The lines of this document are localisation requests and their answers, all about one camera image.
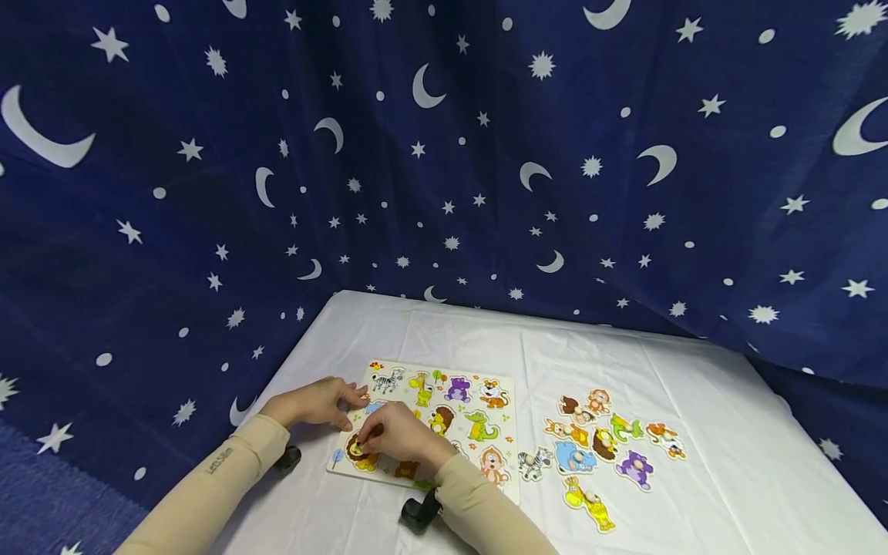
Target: dark blue fabric backdrop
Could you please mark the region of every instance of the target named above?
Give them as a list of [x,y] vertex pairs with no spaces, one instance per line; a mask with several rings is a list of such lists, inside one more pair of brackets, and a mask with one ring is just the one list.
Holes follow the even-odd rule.
[[745,353],[886,521],[886,6],[0,4],[0,551],[110,551],[340,289]]

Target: white star print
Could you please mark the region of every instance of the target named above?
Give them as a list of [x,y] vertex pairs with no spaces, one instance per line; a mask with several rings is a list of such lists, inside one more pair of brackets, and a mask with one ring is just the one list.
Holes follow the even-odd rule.
[[755,308],[749,309],[749,317],[752,320],[756,321],[756,324],[770,324],[775,320],[779,320],[777,317],[779,314],[779,310],[774,310],[773,306],[756,306]]
[[301,31],[302,28],[299,26],[299,21],[301,21],[302,18],[297,17],[296,10],[293,10],[292,12],[288,10],[284,11],[287,13],[287,17],[284,18],[284,22],[289,24],[289,30],[292,31],[293,29],[299,29]]
[[234,312],[231,313],[231,316],[228,316],[228,329],[234,329],[241,325],[241,322],[246,320],[246,313],[243,311],[243,307],[238,308]]
[[867,287],[869,280],[863,281],[855,281],[848,280],[848,285],[842,288],[842,291],[848,291],[848,297],[863,297],[867,298],[867,293],[870,291],[875,291],[875,289],[871,287]]
[[456,41],[456,46],[459,46],[459,53],[468,55],[465,49],[469,47],[469,44],[465,42],[465,35],[457,35],[456,38],[459,39]]
[[210,272],[210,277],[207,278],[207,281],[210,282],[210,289],[213,289],[218,293],[219,288],[222,287],[222,281],[219,281],[219,276]]
[[132,245],[132,242],[133,242],[133,241],[138,241],[139,244],[142,244],[142,238],[139,237],[139,236],[142,234],[142,232],[140,232],[138,229],[134,229],[134,228],[130,225],[130,222],[129,222],[129,221],[127,221],[127,222],[124,224],[122,221],[120,221],[120,220],[118,219],[118,220],[117,220],[117,225],[120,226],[120,229],[117,230],[117,233],[126,235],[126,239],[127,239],[126,244],[128,244],[128,245]]
[[818,444],[823,451],[823,454],[829,457],[830,461],[840,461],[842,460],[842,449],[836,444],[833,443],[833,440],[830,438],[821,439],[821,442]]
[[552,63],[552,56],[543,51],[539,56],[534,56],[534,61],[528,67],[531,70],[530,75],[542,81],[546,77],[551,77],[555,64]]
[[80,542],[75,543],[71,547],[63,545],[59,555],[83,555],[83,551],[78,551],[80,548]]
[[660,212],[656,214],[650,214],[647,216],[645,220],[645,229],[647,231],[653,231],[655,229],[660,229],[660,226],[663,225],[663,222],[666,221],[666,217],[663,216]]
[[211,46],[204,54],[207,55],[207,65],[213,70],[213,75],[225,79],[228,70],[226,69],[225,58],[222,58],[222,52]]
[[178,406],[178,411],[176,411],[176,415],[172,418],[171,426],[181,426],[183,423],[191,420],[191,415],[197,411],[197,407],[194,405],[194,401],[188,400],[183,405]]
[[696,20],[691,21],[690,19],[685,18],[685,25],[675,30],[676,33],[681,35],[678,38],[678,41],[681,42],[687,39],[687,42],[692,43],[694,41],[694,35],[703,31],[703,28],[698,25],[701,19],[702,18],[697,18]]
[[780,280],[780,283],[788,283],[789,285],[795,285],[796,281],[804,281],[805,278],[802,277],[802,274],[805,272],[796,272],[795,270],[789,270],[785,274],[780,274],[780,277],[783,278]]
[[672,304],[672,308],[669,310],[669,316],[672,316],[674,318],[684,316],[686,310],[687,306],[685,305],[685,303],[678,301],[677,303]]
[[178,151],[177,155],[185,155],[185,161],[191,162],[192,158],[197,158],[198,160],[203,160],[201,158],[201,151],[203,147],[198,147],[194,142],[194,137],[191,138],[191,142],[186,143],[184,140],[180,140],[182,143],[182,150]]
[[90,46],[105,51],[105,58],[109,64],[111,63],[111,60],[117,56],[123,58],[123,61],[130,61],[130,59],[126,57],[126,53],[123,51],[123,49],[130,44],[117,40],[117,33],[115,33],[113,27],[108,30],[107,35],[96,28],[92,28],[92,30],[96,33],[99,41],[90,44]]
[[703,99],[703,107],[697,110],[698,112],[704,113],[704,118],[709,117],[711,114],[721,114],[720,106],[725,104],[727,100],[719,100],[718,95],[712,97],[712,100]]
[[804,212],[805,205],[809,202],[810,201],[805,200],[805,196],[803,194],[800,194],[797,199],[786,197],[786,204],[784,206],[781,206],[780,209],[785,210],[788,216],[793,212]]
[[40,447],[40,450],[37,451],[37,454],[40,455],[46,449],[52,449],[53,453],[58,453],[61,448],[61,442],[70,440],[74,437],[73,434],[68,433],[68,428],[71,427],[73,422],[69,422],[59,428],[58,424],[52,425],[52,430],[50,430],[49,435],[44,435],[42,438],[37,438],[38,443],[43,443],[43,446]]

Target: tiger puzzle piece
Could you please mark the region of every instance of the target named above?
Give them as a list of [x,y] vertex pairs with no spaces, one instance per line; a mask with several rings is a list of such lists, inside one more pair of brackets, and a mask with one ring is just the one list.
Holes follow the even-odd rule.
[[518,453],[518,473],[522,480],[537,482],[543,477],[543,469],[552,466],[555,455],[547,448],[536,448],[536,454]]
[[588,474],[598,461],[589,451],[583,451],[573,441],[555,442],[555,460],[562,474]]
[[629,443],[629,440],[624,436],[626,433],[631,435],[635,440],[640,440],[645,437],[645,432],[641,429],[641,420],[638,420],[637,418],[632,421],[632,424],[630,424],[629,421],[622,416],[613,413],[613,415],[611,415],[610,424],[614,437],[616,437],[620,443]]
[[685,444],[678,438],[678,433],[670,430],[663,422],[651,422],[645,428],[651,443],[666,451],[673,460],[685,460]]
[[589,516],[595,520],[595,525],[600,534],[607,534],[616,528],[616,524],[607,514],[607,507],[601,501],[601,497],[589,494],[580,488],[580,480],[576,476],[565,478],[564,502],[571,509],[585,509]]
[[546,418],[546,427],[543,428],[543,431],[555,436],[560,440],[573,440],[578,445],[583,447],[589,446],[589,433],[586,432],[583,428],[577,427],[576,424],[571,423],[570,428],[566,428],[561,422],[555,422],[550,418]]

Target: purple hippo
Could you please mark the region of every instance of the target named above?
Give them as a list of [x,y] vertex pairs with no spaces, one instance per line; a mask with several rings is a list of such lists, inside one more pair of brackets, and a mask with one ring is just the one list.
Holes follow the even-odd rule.
[[639,488],[645,491],[650,490],[651,485],[647,483],[647,475],[654,473],[654,467],[647,462],[646,456],[630,450],[626,460],[615,466],[614,469],[618,474],[638,484]]
[[450,389],[444,393],[444,399],[460,400],[463,403],[467,403],[472,400],[472,397],[469,396],[470,387],[472,387],[472,384],[469,383],[469,380],[462,376],[453,376],[450,378]]

